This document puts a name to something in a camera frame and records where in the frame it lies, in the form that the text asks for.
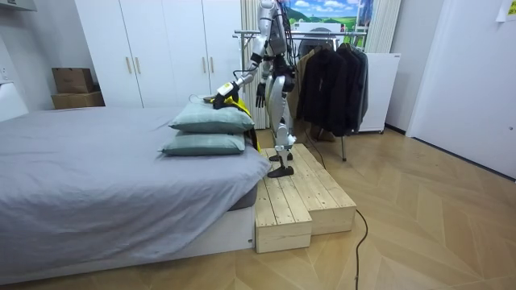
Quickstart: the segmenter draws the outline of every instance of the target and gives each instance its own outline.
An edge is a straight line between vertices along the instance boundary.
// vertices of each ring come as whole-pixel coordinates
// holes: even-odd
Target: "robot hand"
[[[265,84],[259,83],[256,89],[256,108],[265,106]]]
[[[224,102],[229,97],[233,98],[234,102],[239,101],[239,89],[240,87],[234,82],[229,82],[217,89],[217,96],[213,101],[214,109],[218,110],[224,107]]]

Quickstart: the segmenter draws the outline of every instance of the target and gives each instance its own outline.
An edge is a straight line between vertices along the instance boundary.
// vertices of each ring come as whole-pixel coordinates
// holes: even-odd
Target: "landscape picture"
[[[362,3],[360,0],[289,1],[287,14],[291,24],[296,22],[339,23],[351,31],[355,29],[359,6],[362,7],[360,14],[364,14],[367,18],[372,11],[372,0],[362,0]],[[361,25],[368,24],[367,19],[361,22]]]

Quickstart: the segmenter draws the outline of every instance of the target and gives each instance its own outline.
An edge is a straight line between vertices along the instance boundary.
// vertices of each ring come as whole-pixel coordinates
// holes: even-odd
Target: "wardrobe door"
[[[201,0],[163,0],[177,95],[210,95]]]
[[[211,92],[234,81],[240,68],[239,41],[232,36],[242,28],[240,0],[202,0],[208,49]]]
[[[118,0],[76,0],[106,106],[142,107]]]
[[[120,0],[144,107],[183,106],[160,1]]]

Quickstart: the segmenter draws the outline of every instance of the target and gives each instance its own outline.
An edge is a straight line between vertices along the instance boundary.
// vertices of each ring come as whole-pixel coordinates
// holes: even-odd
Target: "cardboard box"
[[[94,81],[89,68],[53,68],[58,93],[91,93]]]
[[[58,93],[52,95],[56,110],[104,106],[101,92],[93,93]]]

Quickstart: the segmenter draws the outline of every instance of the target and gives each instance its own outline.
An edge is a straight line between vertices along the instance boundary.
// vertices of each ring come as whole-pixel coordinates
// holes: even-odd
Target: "mattress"
[[[258,194],[258,184],[255,185],[248,193],[240,198],[228,211],[245,209],[251,207],[256,202],[256,195]]]
[[[180,111],[90,108],[0,122],[0,284],[117,257],[163,260],[251,205],[270,167],[251,146],[229,156],[158,152]]]

